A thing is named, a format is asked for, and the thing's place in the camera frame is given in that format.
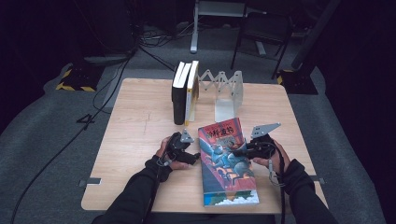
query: book spine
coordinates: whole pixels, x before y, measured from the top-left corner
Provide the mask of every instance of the book spine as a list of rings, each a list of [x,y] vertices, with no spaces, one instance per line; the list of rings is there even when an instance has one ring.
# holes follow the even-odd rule
[[[191,110],[191,101],[192,101],[192,89],[187,89],[186,95],[186,115],[184,119],[184,125],[188,126],[190,121],[190,110]]]
[[[174,123],[184,124],[186,111],[186,88],[172,88],[172,102],[174,112]]]

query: dark background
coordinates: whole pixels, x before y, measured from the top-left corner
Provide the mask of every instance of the dark background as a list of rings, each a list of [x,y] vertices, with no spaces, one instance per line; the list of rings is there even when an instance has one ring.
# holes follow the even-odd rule
[[[180,9],[192,8],[193,1],[161,1],[170,8],[164,15],[152,0],[76,2],[78,7],[74,1],[2,1],[0,132],[44,94],[44,84],[67,63],[84,66],[83,57],[128,51],[134,44],[131,36],[144,21],[158,22],[172,34],[178,21],[192,19],[189,10]],[[305,75],[317,66],[324,76],[326,95],[375,184],[388,223],[394,220],[396,200],[395,10],[393,1],[341,1],[303,64]],[[90,16],[84,18],[80,11]]]

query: gray carpet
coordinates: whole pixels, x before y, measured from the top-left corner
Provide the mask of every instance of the gray carpet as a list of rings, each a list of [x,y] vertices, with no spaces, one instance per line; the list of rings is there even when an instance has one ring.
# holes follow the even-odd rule
[[[145,50],[170,64],[199,60],[200,71],[222,70],[231,74],[229,66],[235,39],[234,29],[212,29],[200,33],[196,54],[190,54],[189,35]],[[290,67],[300,43],[300,40],[290,43],[281,68]],[[235,70],[243,72],[245,82],[276,84],[270,79],[274,67],[273,61],[244,53],[236,57]],[[107,83],[120,72],[118,68],[119,65],[113,65],[105,69],[98,84],[99,90],[104,89],[98,92],[56,91],[64,73],[60,71],[60,75],[44,87],[46,94],[9,124],[0,136],[0,223],[9,223],[15,204],[29,182],[83,127],[76,120],[95,114],[97,110],[93,105],[100,107],[114,90],[114,82]],[[139,50],[122,76],[171,78],[172,73]],[[322,187],[331,212],[340,223],[386,223],[373,183],[324,94],[325,83],[318,69],[312,78],[319,95],[289,95],[289,98],[317,174],[326,182]],[[15,223],[82,224],[91,223],[101,214],[81,208],[84,188],[79,187],[78,182],[90,176],[108,119],[108,114],[99,113],[95,123],[48,166],[22,199]],[[287,223],[293,223],[291,215],[287,216]]]

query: standing book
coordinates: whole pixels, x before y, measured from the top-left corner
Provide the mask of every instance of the standing book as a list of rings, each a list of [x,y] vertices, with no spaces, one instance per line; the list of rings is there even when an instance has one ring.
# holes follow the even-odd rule
[[[256,179],[250,160],[235,157],[246,148],[239,118],[198,129],[201,149],[204,206],[257,204]]]
[[[189,76],[190,68],[191,63],[180,62],[172,82],[171,97],[173,103],[174,123],[177,125],[182,125],[185,121],[187,78]]]
[[[195,120],[195,104],[199,97],[198,65],[198,61],[192,61],[187,81],[185,126],[188,126],[190,121]]]

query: wooden table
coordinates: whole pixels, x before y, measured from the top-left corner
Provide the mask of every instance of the wooden table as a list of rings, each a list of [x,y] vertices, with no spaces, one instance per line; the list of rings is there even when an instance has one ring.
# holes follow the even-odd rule
[[[129,178],[144,168],[160,147],[161,141],[184,126],[173,122],[171,80],[125,78],[100,146],[91,177],[102,178],[100,185],[89,185],[82,199],[86,210],[107,210],[122,192]],[[195,122],[187,130],[195,140],[198,128],[214,123],[215,89],[204,91],[196,106]],[[288,95],[280,85],[244,83],[244,101],[238,109],[244,136],[249,141],[256,125],[280,122],[282,125],[270,132],[288,152],[315,175]],[[187,149],[199,152],[196,140]],[[154,212],[191,213],[281,213],[280,190],[268,179],[268,170],[253,162],[260,204],[236,207],[204,208],[200,161],[188,170],[174,171],[160,185]],[[320,184],[316,182],[317,195],[325,202]]]

